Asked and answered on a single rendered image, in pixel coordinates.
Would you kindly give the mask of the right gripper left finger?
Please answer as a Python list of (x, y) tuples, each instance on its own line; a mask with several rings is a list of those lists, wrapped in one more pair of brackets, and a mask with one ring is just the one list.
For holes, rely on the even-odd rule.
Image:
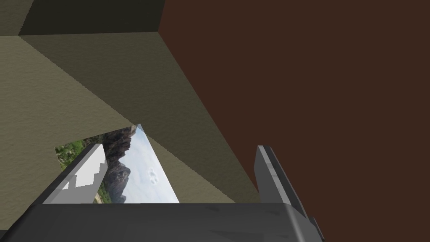
[(108, 165), (102, 144), (90, 144), (33, 204), (92, 203)]

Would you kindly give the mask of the mountain landscape picture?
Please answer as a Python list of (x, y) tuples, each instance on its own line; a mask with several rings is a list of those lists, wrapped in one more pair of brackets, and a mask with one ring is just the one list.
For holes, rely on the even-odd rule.
[(91, 144), (102, 144), (107, 165), (94, 203), (179, 202), (140, 125), (56, 146), (61, 169), (65, 170)]

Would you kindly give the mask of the dark brown door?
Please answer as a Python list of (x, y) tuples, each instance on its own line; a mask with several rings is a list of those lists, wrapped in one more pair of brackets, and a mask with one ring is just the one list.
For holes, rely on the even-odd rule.
[(430, 242), (430, 0), (166, 0), (159, 33), (327, 242)]

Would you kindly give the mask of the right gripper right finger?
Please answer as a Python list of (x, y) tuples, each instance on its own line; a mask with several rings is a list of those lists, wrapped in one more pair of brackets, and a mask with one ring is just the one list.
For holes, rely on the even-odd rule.
[(270, 146), (257, 146), (254, 174), (262, 203), (289, 204), (307, 218), (296, 191)]

